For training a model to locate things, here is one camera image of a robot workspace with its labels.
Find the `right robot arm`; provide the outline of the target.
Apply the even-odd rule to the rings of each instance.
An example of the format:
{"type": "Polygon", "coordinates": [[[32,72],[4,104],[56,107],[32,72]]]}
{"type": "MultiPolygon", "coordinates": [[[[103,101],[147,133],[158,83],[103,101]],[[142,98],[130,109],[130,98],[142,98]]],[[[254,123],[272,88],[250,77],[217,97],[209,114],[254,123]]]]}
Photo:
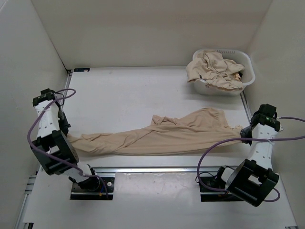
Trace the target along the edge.
{"type": "Polygon", "coordinates": [[[250,155],[237,169],[221,167],[214,178],[214,186],[228,191],[239,199],[259,206],[276,186],[279,176],[273,172],[271,139],[280,131],[276,107],[262,104],[251,118],[250,125],[240,131],[243,143],[249,144],[250,155]]]}

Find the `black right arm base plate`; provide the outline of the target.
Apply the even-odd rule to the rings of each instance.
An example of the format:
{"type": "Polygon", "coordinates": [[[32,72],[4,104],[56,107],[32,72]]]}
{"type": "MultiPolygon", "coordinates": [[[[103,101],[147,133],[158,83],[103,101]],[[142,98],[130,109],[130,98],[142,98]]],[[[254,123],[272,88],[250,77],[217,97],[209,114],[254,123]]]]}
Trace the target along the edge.
{"type": "MultiPolygon", "coordinates": [[[[223,181],[217,180],[212,176],[200,176],[202,182],[207,186],[211,186],[215,189],[223,189],[225,183],[223,181]]],[[[234,196],[227,191],[214,191],[208,188],[205,188],[200,182],[199,179],[195,179],[196,183],[199,184],[200,198],[201,202],[240,202],[242,201],[238,197],[234,196]]]]}

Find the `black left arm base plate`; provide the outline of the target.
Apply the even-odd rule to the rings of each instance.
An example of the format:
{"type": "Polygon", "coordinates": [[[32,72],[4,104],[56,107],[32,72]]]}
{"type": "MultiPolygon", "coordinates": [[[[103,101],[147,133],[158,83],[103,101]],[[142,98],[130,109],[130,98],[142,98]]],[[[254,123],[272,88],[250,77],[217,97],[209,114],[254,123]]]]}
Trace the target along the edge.
{"type": "Polygon", "coordinates": [[[70,200],[113,200],[115,176],[102,176],[101,178],[106,186],[100,180],[90,180],[81,185],[73,182],[70,200]]]}

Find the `beige trousers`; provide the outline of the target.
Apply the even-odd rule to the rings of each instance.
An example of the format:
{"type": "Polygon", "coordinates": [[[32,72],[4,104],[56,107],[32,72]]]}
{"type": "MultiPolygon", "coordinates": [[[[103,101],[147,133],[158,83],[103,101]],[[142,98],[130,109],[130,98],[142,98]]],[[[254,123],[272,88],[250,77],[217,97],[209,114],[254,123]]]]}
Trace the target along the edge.
{"type": "Polygon", "coordinates": [[[68,135],[72,146],[87,156],[165,156],[195,153],[233,138],[239,142],[242,126],[229,126],[223,110],[203,108],[180,119],[154,115],[151,124],[119,133],[68,135]]]}

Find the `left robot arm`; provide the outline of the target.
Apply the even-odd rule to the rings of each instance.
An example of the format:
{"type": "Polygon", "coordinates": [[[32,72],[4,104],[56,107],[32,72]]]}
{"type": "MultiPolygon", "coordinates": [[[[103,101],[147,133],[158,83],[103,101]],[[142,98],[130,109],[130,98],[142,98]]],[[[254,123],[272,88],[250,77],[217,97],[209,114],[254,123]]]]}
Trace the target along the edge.
{"type": "Polygon", "coordinates": [[[66,175],[80,189],[95,192],[101,187],[101,180],[95,170],[88,164],[79,161],[75,148],[68,141],[70,124],[63,111],[60,97],[62,91],[45,89],[40,96],[33,98],[32,104],[38,119],[34,126],[38,127],[35,140],[31,141],[30,128],[27,140],[30,148],[48,175],[66,175]]]}

